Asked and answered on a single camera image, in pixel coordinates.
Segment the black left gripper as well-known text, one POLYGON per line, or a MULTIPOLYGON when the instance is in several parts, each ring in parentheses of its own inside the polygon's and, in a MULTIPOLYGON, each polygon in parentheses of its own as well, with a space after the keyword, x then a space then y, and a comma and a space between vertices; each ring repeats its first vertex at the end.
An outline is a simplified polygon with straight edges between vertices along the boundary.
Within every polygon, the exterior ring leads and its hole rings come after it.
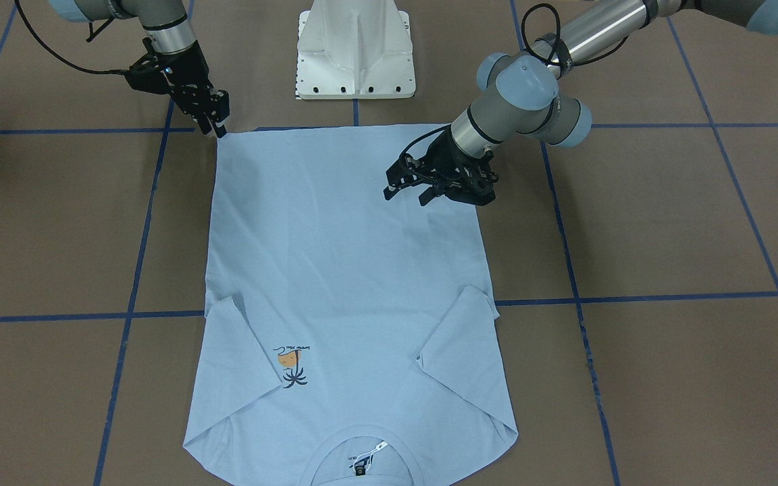
POLYGON ((491 151, 486 151, 480 158, 467 156, 458 148, 450 129, 445 128, 430 143, 423 156, 423 163, 435 175, 436 182, 434 178, 419 173, 387 172, 384 199, 388 202, 405 188, 425 184, 428 188, 419 195, 421 207, 441 196, 458 203, 488 205, 494 202, 494 184, 498 181, 498 175, 489 165, 493 157, 491 151))

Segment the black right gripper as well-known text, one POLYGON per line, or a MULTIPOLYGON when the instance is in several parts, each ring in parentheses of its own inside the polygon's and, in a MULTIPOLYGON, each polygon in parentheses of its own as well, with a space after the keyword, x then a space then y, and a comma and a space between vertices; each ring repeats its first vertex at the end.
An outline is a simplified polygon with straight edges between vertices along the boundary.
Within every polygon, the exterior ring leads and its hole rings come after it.
POLYGON ((160 53, 161 71, 170 84, 170 96, 183 114, 198 126, 210 126, 216 138, 228 133, 225 127, 230 114, 229 94, 218 90, 209 79, 209 69, 200 43, 176 53, 160 53))

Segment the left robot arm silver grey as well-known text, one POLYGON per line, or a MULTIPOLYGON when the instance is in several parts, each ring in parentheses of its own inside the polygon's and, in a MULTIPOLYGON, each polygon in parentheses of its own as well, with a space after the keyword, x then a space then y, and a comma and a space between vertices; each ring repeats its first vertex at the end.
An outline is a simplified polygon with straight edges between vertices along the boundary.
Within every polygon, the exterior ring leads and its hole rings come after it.
POLYGON ((484 206, 495 198, 499 175, 491 169, 494 150, 519 134, 558 147, 574 147, 592 129, 592 112, 563 95, 559 80, 581 65, 617 52, 631 34, 657 19, 691 9, 750 32, 778 34, 778 1, 601 1, 570 22, 549 3, 554 31, 530 40, 522 34, 518 53, 492 53, 479 65, 479 97, 447 126, 426 133, 423 156, 404 148, 386 170, 383 194, 423 186, 420 205, 444 196, 484 206))

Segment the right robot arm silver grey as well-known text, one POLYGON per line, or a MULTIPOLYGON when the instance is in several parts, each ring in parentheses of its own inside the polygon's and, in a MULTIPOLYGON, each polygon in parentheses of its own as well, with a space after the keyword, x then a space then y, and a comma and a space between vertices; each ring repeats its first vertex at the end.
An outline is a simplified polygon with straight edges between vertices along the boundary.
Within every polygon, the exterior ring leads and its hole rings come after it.
POLYGON ((145 53, 128 69, 113 69, 134 91, 167 95, 204 135, 226 135, 229 95, 214 87, 209 67, 182 1, 51 1, 69 22, 137 19, 145 53))

